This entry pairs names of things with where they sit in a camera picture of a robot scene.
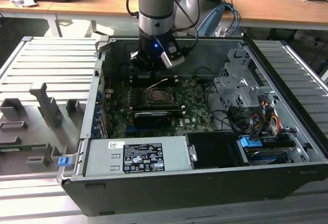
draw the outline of label sticker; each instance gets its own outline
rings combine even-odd
[[[108,149],[123,149],[124,141],[111,141],[108,142]]]
[[[161,143],[124,145],[123,148],[123,171],[126,174],[165,170]]]

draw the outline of white table frame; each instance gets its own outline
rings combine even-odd
[[[4,17],[16,18],[36,18],[45,19],[48,21],[49,28],[54,37],[62,37],[62,32],[59,27],[58,20],[60,19],[80,19],[90,20],[93,32],[97,31],[96,21],[108,19],[109,21],[117,22],[135,22],[136,18],[130,16],[111,16],[111,15],[89,15],[89,14],[53,14],[53,13],[26,13],[26,12],[5,12],[0,11]],[[225,29],[231,21],[221,21],[220,26]],[[328,30],[328,24],[319,26],[311,24],[289,24],[289,23],[265,23],[265,22],[245,22],[241,20],[240,26],[256,27],[256,28],[287,28],[287,29],[306,29],[306,30]]]

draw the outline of blue drive latch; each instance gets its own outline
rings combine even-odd
[[[245,136],[245,137],[241,138],[240,143],[243,148],[245,148],[245,147],[262,147],[263,146],[260,139],[257,139],[256,141],[252,141],[252,140],[250,140],[249,136]]]
[[[72,166],[72,157],[71,156],[62,156],[58,160],[59,167],[70,167]]]

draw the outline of cable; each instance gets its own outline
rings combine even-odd
[[[222,111],[222,110],[213,110],[213,111],[210,111],[210,113],[213,115],[213,118],[216,119],[217,121],[221,122],[221,124],[225,124],[225,125],[227,125],[228,127],[233,128],[229,123],[226,123],[223,119],[217,118],[217,117],[213,114],[213,113],[215,113],[215,112],[223,112],[223,113],[224,113],[224,111]]]
[[[200,18],[200,6],[199,6],[199,0],[197,0],[197,9],[198,9],[198,16],[197,16],[197,20],[194,23],[193,27],[197,25],[199,18]]]
[[[134,127],[134,125],[133,125],[132,123],[125,123],[125,124],[128,124],[128,125],[130,125],[130,126],[133,126],[133,127]]]
[[[320,55],[320,53],[322,52],[323,48],[326,47],[326,45],[328,44],[328,40],[327,42],[323,45],[323,47],[321,47],[320,51],[315,55],[315,57],[313,58],[313,60],[310,63],[310,67],[312,66],[312,64],[314,63],[314,61],[317,59],[317,57]]]
[[[127,0],[127,1],[126,1],[126,8],[127,8],[128,13],[129,13],[131,16],[136,16],[136,17],[138,18],[139,12],[138,12],[138,11],[136,11],[136,12],[131,12],[131,10],[130,10],[130,6],[129,6],[129,3],[130,3],[130,0]]]
[[[193,21],[191,20],[190,16],[186,13],[186,11],[184,10],[184,8],[179,4],[178,0],[175,0],[176,5],[180,8],[180,10],[183,12],[183,14],[186,16],[186,18],[191,22],[192,25]],[[196,33],[196,38],[195,38],[195,42],[193,43],[193,45],[190,47],[190,50],[194,49],[194,47],[196,46],[197,42],[198,42],[198,30],[196,28],[196,26],[193,26],[195,33]]]
[[[200,6],[199,6],[199,0],[197,0],[197,8],[198,8],[198,16],[197,16],[197,20],[196,22],[192,22],[192,24],[188,27],[185,27],[185,28],[175,28],[175,29],[172,29],[171,31],[172,32],[181,32],[181,31],[186,31],[186,30],[189,30],[191,29],[192,27],[195,27],[197,25],[197,23],[199,22],[199,18],[200,18]]]
[[[206,69],[206,70],[209,71],[213,76],[217,76],[217,75],[215,75],[215,74],[212,72],[212,70],[210,70],[210,69],[207,68],[207,67],[199,67],[198,69],[196,69],[196,70],[194,71],[193,76],[197,76],[197,72],[198,72],[198,70],[200,70],[200,69]]]
[[[235,25],[235,29],[233,31],[233,33],[231,33],[231,37],[234,35],[234,33],[236,32],[239,24],[240,24],[240,14],[237,10],[235,10],[233,7],[231,7],[230,5],[228,5],[227,3],[223,3],[224,6],[230,8],[230,10],[234,13],[234,19],[236,19],[236,25]],[[230,28],[232,27],[233,25],[233,22],[230,24],[230,26],[228,27],[227,31],[230,30]]]

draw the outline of black cable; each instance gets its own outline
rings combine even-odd
[[[197,23],[199,22],[199,18],[200,18],[200,6],[199,6],[199,0],[197,0],[197,9],[198,9],[198,16],[197,16],[197,20],[196,20],[196,22],[193,24],[193,27],[197,25]]]
[[[193,76],[197,76],[197,72],[198,72],[198,70],[200,70],[200,69],[206,69],[206,70],[209,71],[214,77],[217,76],[217,75],[215,75],[215,74],[212,72],[212,70],[210,70],[210,69],[207,68],[207,67],[199,67],[198,69],[196,69],[196,70],[194,71]]]
[[[326,45],[328,44],[328,41],[323,45],[323,47],[321,47],[320,51],[316,54],[316,56],[313,58],[312,62],[310,63],[310,67],[311,65],[314,63],[314,61],[317,59],[317,57],[319,56],[319,54],[322,52],[323,48],[326,47]]]
[[[227,117],[223,118],[222,120],[228,119]],[[223,123],[221,123],[221,131],[223,131]]]
[[[191,20],[190,16],[186,13],[186,11],[183,9],[183,7],[179,4],[178,0],[175,0],[176,5],[180,8],[180,10],[183,12],[183,14],[186,16],[186,18],[191,22],[191,24],[193,25],[193,21]],[[198,42],[198,30],[196,28],[196,26],[193,26],[195,33],[196,33],[196,38],[195,41],[193,43],[193,45],[190,47],[190,50],[194,49],[194,47],[196,46],[197,42]]]
[[[138,12],[138,11],[136,11],[136,12],[131,12],[130,7],[129,7],[129,2],[130,2],[130,0],[127,0],[127,1],[126,1],[126,8],[127,8],[128,13],[129,13],[131,16],[136,16],[136,17],[138,17],[139,12]]]
[[[231,34],[231,37],[234,35],[234,33],[237,31],[237,29],[238,29],[238,27],[239,27],[239,24],[240,24],[240,21],[241,21],[241,16],[240,16],[240,14],[239,14],[239,12],[237,11],[237,10],[235,10],[235,12],[236,12],[236,14],[237,14],[237,18],[238,18],[238,16],[239,16],[239,20],[238,20],[238,24],[237,24],[237,26],[236,26],[236,29],[232,32],[232,34]]]
[[[257,130],[255,129],[256,125],[253,120],[254,115],[256,115],[256,117],[258,117],[260,120],[260,127]],[[248,120],[250,123],[250,129],[251,129],[250,138],[251,138],[251,140],[257,140],[263,129],[263,126],[264,126],[264,119],[259,113],[255,112],[255,113],[251,113],[248,115]]]
[[[215,112],[222,112],[222,113],[225,113],[225,110],[213,110],[213,111],[210,111],[210,113],[213,115],[213,118],[216,119],[217,121],[221,122],[221,124],[225,124],[225,125],[227,125],[228,127],[232,128],[232,126],[231,126],[229,123],[226,123],[226,122],[224,121],[224,119],[217,118],[217,117],[214,115]]]
[[[185,27],[185,28],[175,28],[175,29],[172,29],[171,31],[172,32],[181,32],[181,31],[186,31],[186,30],[189,30],[193,27],[195,27],[197,25],[197,23],[199,22],[199,18],[200,18],[200,6],[199,6],[199,0],[197,0],[197,7],[198,7],[198,16],[197,16],[197,20],[196,22],[192,23],[190,26],[188,27]]]
[[[210,107],[209,107],[208,102],[209,102],[209,96],[210,96],[210,92],[211,92],[211,88],[212,88],[212,86],[215,87],[215,89],[216,89],[216,93],[220,96],[220,100],[223,99],[222,96],[220,95],[220,93],[218,92],[218,90],[217,90],[217,88],[216,88],[214,82],[212,82],[212,84],[210,85],[209,90],[208,90],[208,92],[207,92],[206,98],[205,98],[205,104],[206,104],[206,107],[207,107],[207,109],[209,110],[210,114],[213,116],[214,119],[216,119],[217,121],[219,121],[219,122],[221,122],[221,123],[223,123],[223,124],[229,126],[229,127],[232,128],[234,131],[236,131],[238,134],[243,134],[244,132],[243,132],[240,128],[238,128],[238,126],[237,126],[236,124],[234,124],[231,120],[229,120],[230,124],[228,124],[228,123],[226,123],[224,120],[217,118],[217,117],[213,114],[213,112],[221,111],[221,110],[215,110],[215,111],[211,111],[211,110],[210,110]]]

